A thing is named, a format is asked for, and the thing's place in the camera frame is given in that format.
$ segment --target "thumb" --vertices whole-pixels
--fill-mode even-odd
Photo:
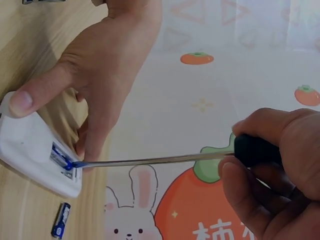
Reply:
[[[68,64],[58,63],[18,89],[10,99],[10,110],[16,117],[25,117],[50,102],[71,83],[72,72]]]

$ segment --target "bunny illustration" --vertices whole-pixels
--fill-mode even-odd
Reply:
[[[106,240],[163,240],[151,212],[158,188],[155,169],[149,165],[135,166],[129,176],[132,206],[119,206],[114,191],[106,188]]]

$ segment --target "white remote control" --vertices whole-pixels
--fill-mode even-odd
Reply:
[[[52,191],[76,198],[82,188],[82,169],[65,167],[79,158],[37,112],[16,118],[9,110],[9,92],[0,105],[0,158]]]

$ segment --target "chinese characters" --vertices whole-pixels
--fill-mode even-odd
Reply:
[[[218,219],[217,224],[213,224],[206,228],[202,222],[198,223],[198,229],[194,230],[192,233],[196,235],[195,240],[235,240],[234,233],[231,229],[232,223],[230,221],[223,222],[221,219]],[[255,240],[254,234],[244,226],[243,239]]]

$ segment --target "screwdriver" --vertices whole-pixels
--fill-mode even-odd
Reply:
[[[122,167],[136,165],[153,165],[153,164],[173,164],[201,160],[222,159],[225,156],[235,156],[247,168],[254,167],[258,164],[267,164],[274,162],[282,166],[282,159],[279,147],[260,138],[247,134],[242,134],[234,139],[234,151],[222,151],[216,153],[199,153],[170,157],[145,158],[134,160],[118,161],[75,161],[71,162],[69,169],[72,168],[95,168],[95,167]]]

